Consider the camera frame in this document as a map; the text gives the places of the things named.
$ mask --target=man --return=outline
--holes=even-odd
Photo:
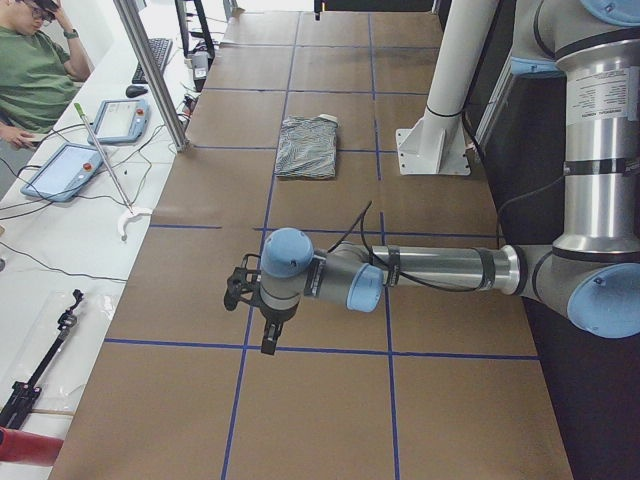
[[[69,54],[40,28],[56,20]],[[0,138],[16,148],[32,147],[33,135],[53,127],[90,69],[84,48],[60,1],[0,0]]]

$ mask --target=watch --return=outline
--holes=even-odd
[[[80,36],[78,35],[78,31],[75,28],[70,32],[64,31],[62,34],[64,35],[64,38],[66,38],[67,40],[71,40],[72,38],[78,38]]]

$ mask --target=warning label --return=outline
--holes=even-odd
[[[638,120],[638,67],[567,82],[567,125],[606,118]]]

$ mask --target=computer mouse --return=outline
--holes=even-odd
[[[147,88],[143,87],[142,85],[129,85],[124,93],[127,98],[134,98],[139,97],[140,95],[144,95],[148,91],[149,90],[147,90]]]

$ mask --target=gray cloth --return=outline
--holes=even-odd
[[[337,128],[338,119],[330,115],[287,117],[280,129],[276,176],[335,177]]]

